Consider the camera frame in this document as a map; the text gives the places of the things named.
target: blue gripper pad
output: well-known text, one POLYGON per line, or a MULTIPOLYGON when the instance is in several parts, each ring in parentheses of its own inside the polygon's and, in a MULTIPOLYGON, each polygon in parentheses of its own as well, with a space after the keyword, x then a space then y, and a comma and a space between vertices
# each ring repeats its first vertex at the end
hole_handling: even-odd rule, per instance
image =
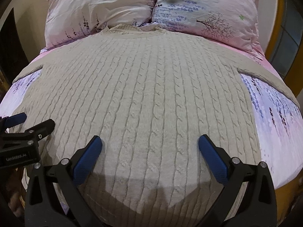
POLYGON ((20 125, 25 122, 26 118, 27 118, 27 116, 25 113, 19 113, 19 114, 10 116, 5 120, 4 128, 7 129, 7 128, 12 128, 16 125, 20 125))
POLYGON ((96 163, 102 150, 101 138, 96 136, 93 141, 89 142, 88 146, 73 170, 73 183, 76 186, 84 183, 96 163))
POLYGON ((198 145, 202 156, 206 160, 217 182, 226 185, 228 182, 228 168, 213 145, 208 141, 205 135, 200 136, 198 145))

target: window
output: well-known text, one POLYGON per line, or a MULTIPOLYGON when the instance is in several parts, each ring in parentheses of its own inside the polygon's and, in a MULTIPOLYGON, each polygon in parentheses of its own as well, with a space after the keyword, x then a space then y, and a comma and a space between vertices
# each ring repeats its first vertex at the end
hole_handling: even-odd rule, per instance
POLYGON ((269 62, 284 79, 299 49, 303 32, 303 18, 291 0, 284 0, 284 14, 280 33, 269 62))

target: bed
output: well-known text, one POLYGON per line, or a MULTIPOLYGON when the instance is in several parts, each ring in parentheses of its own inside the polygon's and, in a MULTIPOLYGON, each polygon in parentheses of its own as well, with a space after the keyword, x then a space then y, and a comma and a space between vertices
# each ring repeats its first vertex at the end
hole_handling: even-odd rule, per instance
MULTIPOLYGON (((156 6, 163 8, 163 6, 160 5, 161 3, 156 3, 156 6)), ((160 24, 164 23, 162 20, 158 20, 158 22, 160 24)), ((161 27, 161 25, 157 23, 151 23, 149 25, 144 25, 142 31, 148 31, 149 27, 154 28, 156 26, 161 27)), ((176 26, 179 25, 174 24, 173 26, 173 30, 178 30, 176 26)), ((50 55, 55 55, 56 52, 60 50, 64 51, 70 44, 82 40, 85 39, 75 38, 72 40, 75 42, 61 42, 56 39, 55 41, 58 42, 56 48, 48 48, 34 59, 30 65, 39 60, 43 60, 43 58, 46 59, 47 55, 51 57, 50 55)), ((251 52, 248 53, 247 51, 231 47, 222 42, 214 41, 213 39, 211 42, 216 44, 221 51, 228 49, 232 51, 233 54, 239 54, 249 59, 252 64, 262 66, 277 79, 282 81, 278 73, 266 60, 264 54, 262 55, 260 53, 260 49, 258 51, 255 50, 256 53, 252 54, 251 52)), ((19 105, 22 104, 27 90, 31 88, 31 85, 35 83, 37 79, 39 79, 42 71, 43 69, 38 69, 33 73, 16 79, 0 104, 0 116, 9 116, 14 113, 19 105)), ((294 100, 287 98, 281 91, 278 91, 268 84, 268 82, 264 82, 260 80, 260 78, 249 76, 248 74, 241 73, 240 76, 249 92, 255 127, 258 134, 261 160, 269 165, 275 189, 278 189, 288 184, 296 177, 298 179, 298 174, 303 167, 303 149, 301 148, 300 143, 303 138, 301 132, 303 129, 303 120, 299 107, 294 100)))

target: screw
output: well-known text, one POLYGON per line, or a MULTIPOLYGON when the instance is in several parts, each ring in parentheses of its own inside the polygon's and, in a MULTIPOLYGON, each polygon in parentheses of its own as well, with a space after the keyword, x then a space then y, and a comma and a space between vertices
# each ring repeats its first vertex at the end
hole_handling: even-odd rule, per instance
POLYGON ((263 161, 260 162, 260 166, 262 166, 263 168, 266 168, 267 167, 267 164, 263 161))
POLYGON ((234 164, 239 164, 239 163, 240 163, 240 159, 237 158, 237 157, 233 157, 233 158, 231 159, 231 161, 232 161, 234 164))
POLYGON ((68 158, 64 158, 61 160, 61 164, 62 165, 67 165, 69 163, 69 159, 68 158))
POLYGON ((38 169, 38 168, 40 168, 40 166, 41 166, 41 164, 38 162, 38 163, 36 163, 36 164, 34 164, 34 168, 35 169, 38 169))

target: sweater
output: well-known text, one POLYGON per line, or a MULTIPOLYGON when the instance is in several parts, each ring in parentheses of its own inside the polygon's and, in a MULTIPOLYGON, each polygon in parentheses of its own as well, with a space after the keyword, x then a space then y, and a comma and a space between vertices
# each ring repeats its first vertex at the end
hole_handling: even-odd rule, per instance
MULTIPOLYGON (((251 59, 158 27, 106 28, 50 52, 16 80, 39 68, 15 111, 28 119, 13 131, 55 121, 54 132, 40 141, 45 166, 72 157, 99 135, 101 155, 79 190, 97 216, 116 227, 190 227, 203 217, 222 185, 199 152, 200 135, 243 163, 260 162, 251 99, 239 73, 297 103, 251 59)), ((243 184, 229 217, 244 192, 243 184)))

